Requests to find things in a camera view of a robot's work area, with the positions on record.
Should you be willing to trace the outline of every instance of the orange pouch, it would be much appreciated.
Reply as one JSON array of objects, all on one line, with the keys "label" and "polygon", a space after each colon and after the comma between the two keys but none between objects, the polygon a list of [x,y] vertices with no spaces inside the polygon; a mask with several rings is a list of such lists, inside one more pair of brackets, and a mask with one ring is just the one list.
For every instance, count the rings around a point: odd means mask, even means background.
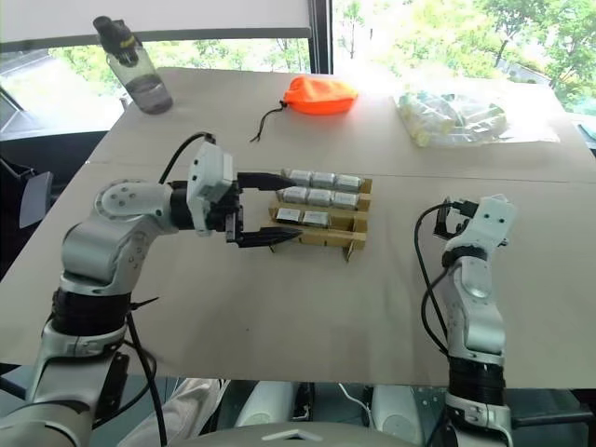
[{"label": "orange pouch", "polygon": [[333,115],[347,112],[358,92],[342,81],[298,76],[290,82],[283,101],[292,109],[309,115]]}]

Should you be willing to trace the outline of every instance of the white panel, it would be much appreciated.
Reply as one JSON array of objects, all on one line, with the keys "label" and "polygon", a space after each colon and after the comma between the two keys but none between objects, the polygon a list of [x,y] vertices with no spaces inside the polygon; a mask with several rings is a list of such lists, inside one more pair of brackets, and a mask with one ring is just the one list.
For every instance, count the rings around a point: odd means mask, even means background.
[{"label": "white panel", "polygon": [[307,0],[1,0],[0,41],[95,34],[104,15],[133,32],[308,27]]}]

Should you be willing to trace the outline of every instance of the drawstring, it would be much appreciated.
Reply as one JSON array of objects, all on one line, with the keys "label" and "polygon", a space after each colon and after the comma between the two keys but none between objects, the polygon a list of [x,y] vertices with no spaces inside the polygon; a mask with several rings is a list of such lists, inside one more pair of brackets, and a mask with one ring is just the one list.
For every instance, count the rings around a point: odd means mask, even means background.
[{"label": "drawstring", "polygon": [[270,114],[273,114],[274,112],[281,112],[283,109],[288,107],[288,103],[284,102],[284,101],[280,101],[279,105],[280,105],[280,107],[278,109],[270,110],[269,112],[267,112],[266,114],[263,115],[263,117],[261,118],[261,124],[259,125],[259,131],[254,136],[254,138],[251,140],[251,142],[259,142],[261,140],[261,132],[263,132],[264,121]]}]

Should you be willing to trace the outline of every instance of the window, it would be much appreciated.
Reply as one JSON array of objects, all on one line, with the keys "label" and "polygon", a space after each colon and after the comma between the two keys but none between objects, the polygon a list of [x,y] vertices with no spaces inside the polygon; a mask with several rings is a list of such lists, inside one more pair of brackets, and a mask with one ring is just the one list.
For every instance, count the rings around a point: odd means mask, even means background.
[{"label": "window", "polygon": [[[156,67],[310,72],[306,39],[223,39],[146,42]],[[2,54],[0,83],[26,112],[5,131],[109,129],[126,91],[100,46]]]},{"label": "window", "polygon": [[568,112],[596,115],[593,0],[332,4],[336,74],[386,88],[431,76],[545,84]]}]

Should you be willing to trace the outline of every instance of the white cable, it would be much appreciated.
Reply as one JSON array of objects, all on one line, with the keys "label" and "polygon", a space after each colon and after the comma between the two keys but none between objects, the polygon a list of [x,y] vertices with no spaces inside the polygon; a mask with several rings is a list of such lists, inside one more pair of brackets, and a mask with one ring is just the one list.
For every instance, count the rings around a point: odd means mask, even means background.
[{"label": "white cable", "polygon": [[345,398],[346,399],[351,400],[354,403],[357,403],[362,408],[362,410],[364,410],[366,412],[366,415],[369,418],[369,428],[372,429],[372,430],[375,430],[376,427],[374,426],[373,414],[371,413],[371,410],[369,409],[369,407],[367,407],[366,405],[364,405],[364,403],[362,403],[362,401],[360,401],[360,400],[358,400],[356,398],[353,398],[352,396],[350,396],[349,394],[347,394],[347,391],[345,390],[344,384],[337,384],[337,385],[340,388],[342,388],[342,391],[344,391],[344,395],[345,395]]}]

